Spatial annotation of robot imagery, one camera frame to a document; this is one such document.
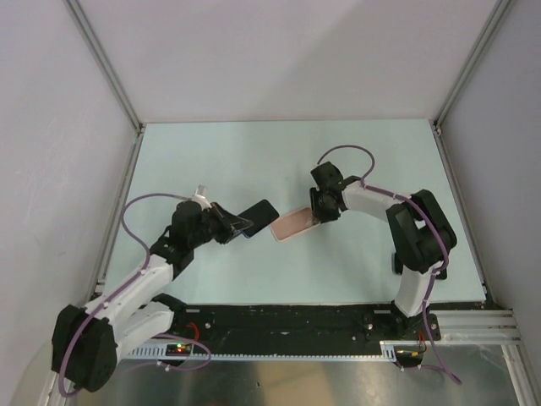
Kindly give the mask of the pink phone case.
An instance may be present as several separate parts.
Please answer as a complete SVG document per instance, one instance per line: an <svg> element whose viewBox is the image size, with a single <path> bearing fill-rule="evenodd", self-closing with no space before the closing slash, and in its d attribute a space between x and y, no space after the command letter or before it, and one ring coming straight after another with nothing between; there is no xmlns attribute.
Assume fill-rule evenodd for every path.
<svg viewBox="0 0 541 406"><path fill-rule="evenodd" d="M270 230L277 242L285 242L320 225L309 206L277 218Z"/></svg>

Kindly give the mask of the blue smartphone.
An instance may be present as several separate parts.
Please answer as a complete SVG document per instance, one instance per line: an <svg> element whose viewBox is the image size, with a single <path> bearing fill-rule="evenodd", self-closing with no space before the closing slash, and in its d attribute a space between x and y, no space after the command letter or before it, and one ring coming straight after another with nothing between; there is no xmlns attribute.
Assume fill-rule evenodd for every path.
<svg viewBox="0 0 541 406"><path fill-rule="evenodd" d="M242 231L242 235L249 239L270 226L280 215L267 199L263 199L242 211L238 216L252 223L249 228Z"/></svg>

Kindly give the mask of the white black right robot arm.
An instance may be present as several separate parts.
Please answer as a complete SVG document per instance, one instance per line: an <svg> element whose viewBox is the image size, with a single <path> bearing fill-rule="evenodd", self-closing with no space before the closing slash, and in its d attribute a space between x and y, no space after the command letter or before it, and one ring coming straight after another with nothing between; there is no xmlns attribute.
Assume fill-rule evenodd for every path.
<svg viewBox="0 0 541 406"><path fill-rule="evenodd" d="M310 205L316 222L333 222L344 211L359 211L386 222L402 264L402 278L393 300L392 332L409 339L421 328L418 314L428 309L434 279L449 264L457 238L432 192L421 189L401 195L366 184L360 177L345 178L330 162L311 171L315 186Z"/></svg>

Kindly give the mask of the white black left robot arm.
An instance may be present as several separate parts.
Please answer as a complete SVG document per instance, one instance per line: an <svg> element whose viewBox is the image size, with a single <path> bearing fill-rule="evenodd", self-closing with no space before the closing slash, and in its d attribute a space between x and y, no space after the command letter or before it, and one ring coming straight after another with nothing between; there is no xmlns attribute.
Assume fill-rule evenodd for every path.
<svg viewBox="0 0 541 406"><path fill-rule="evenodd" d="M95 392L133 349L161 334L181 336L188 325L186 305L162 289L189 266L197 248L210 241L227 244L255 223L250 209L234 215L215 202L178 203L170 225L145 248L143 263L117 288L60 311L52 335L52 370L59 381Z"/></svg>

